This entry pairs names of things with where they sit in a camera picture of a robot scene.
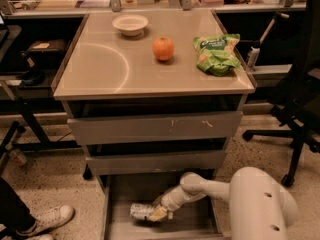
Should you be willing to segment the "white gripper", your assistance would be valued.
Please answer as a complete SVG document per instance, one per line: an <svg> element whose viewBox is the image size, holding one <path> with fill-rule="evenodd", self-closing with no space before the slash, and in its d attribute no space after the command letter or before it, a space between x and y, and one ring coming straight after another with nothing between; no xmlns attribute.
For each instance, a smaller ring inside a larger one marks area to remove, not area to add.
<svg viewBox="0 0 320 240"><path fill-rule="evenodd" d="M167 192L161 198L161 205L158 205L150 213L148 219L152 222L163 220L167 216L167 210L175 212L180 209L183 205L184 198L181 193L178 192Z"/></svg>

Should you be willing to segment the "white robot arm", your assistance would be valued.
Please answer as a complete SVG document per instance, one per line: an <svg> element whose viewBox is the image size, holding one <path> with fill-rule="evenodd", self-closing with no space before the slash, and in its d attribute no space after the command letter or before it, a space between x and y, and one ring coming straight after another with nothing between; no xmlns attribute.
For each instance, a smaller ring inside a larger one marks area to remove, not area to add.
<svg viewBox="0 0 320 240"><path fill-rule="evenodd" d="M206 196L229 205L232 240L289 240L287 227L298 217L297 203L283 186L260 169L244 167L228 183L184 174L179 185L160 198L148 219L160 221Z"/></svg>

